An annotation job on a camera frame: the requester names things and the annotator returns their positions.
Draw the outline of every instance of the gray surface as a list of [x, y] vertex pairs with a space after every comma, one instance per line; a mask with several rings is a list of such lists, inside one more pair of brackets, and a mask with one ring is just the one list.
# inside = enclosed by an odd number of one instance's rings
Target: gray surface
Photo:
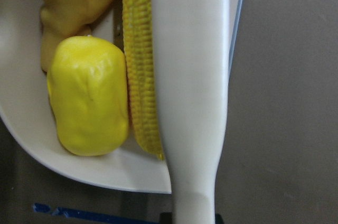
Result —
[[[244, 0], [216, 210], [227, 224], [338, 223], [338, 0]], [[71, 181], [0, 125], [0, 223], [93, 223], [35, 202], [157, 221], [170, 195]]]

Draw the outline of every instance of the white plate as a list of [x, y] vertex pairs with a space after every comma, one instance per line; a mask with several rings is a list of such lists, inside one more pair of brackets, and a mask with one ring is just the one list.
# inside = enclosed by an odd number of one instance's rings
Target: white plate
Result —
[[[71, 179], [110, 189], [170, 193], [166, 163], [143, 152], [132, 133], [122, 147], [101, 157], [74, 156], [60, 145], [40, 69], [42, 1], [0, 3], [0, 115], [17, 142], [41, 164]], [[237, 3], [231, 1], [232, 22]], [[101, 20], [95, 36], [112, 40], [112, 13]]]

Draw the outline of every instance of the corn cob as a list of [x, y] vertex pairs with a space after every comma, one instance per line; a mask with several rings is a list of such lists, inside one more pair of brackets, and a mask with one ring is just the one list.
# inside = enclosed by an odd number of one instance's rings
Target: corn cob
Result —
[[163, 159], [153, 71], [151, 0], [123, 0], [124, 51], [135, 138], [146, 152]]

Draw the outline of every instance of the blue edge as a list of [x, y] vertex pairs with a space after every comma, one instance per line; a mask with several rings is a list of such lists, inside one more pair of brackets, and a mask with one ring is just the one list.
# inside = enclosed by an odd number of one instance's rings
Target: blue edge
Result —
[[[232, 37], [231, 37], [230, 51], [229, 51], [229, 77], [230, 77], [230, 71], [231, 71], [231, 66], [232, 66], [234, 45], [236, 42], [242, 2], [243, 0], [238, 0], [236, 16], [235, 16], [235, 21], [234, 21], [234, 26], [233, 26], [233, 32], [232, 32]], [[97, 222], [110, 223], [110, 224], [158, 224], [158, 222], [148, 222], [148, 221], [142, 221], [142, 220], [128, 219], [128, 218], [122, 218], [122, 217], [112, 216], [108, 214], [81, 211], [81, 210], [64, 208], [64, 207], [56, 207], [54, 210], [52, 210], [52, 208], [49, 205], [40, 204], [40, 203], [35, 203], [33, 205], [33, 210], [34, 212], [47, 213], [52, 216], [65, 216], [66, 218], [77, 218], [77, 219], [97, 221]]]

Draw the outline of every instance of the white handle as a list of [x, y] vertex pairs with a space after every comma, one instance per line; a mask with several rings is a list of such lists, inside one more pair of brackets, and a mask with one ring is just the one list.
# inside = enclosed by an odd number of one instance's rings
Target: white handle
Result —
[[227, 120], [229, 0], [152, 0], [158, 119], [173, 223], [213, 224]]

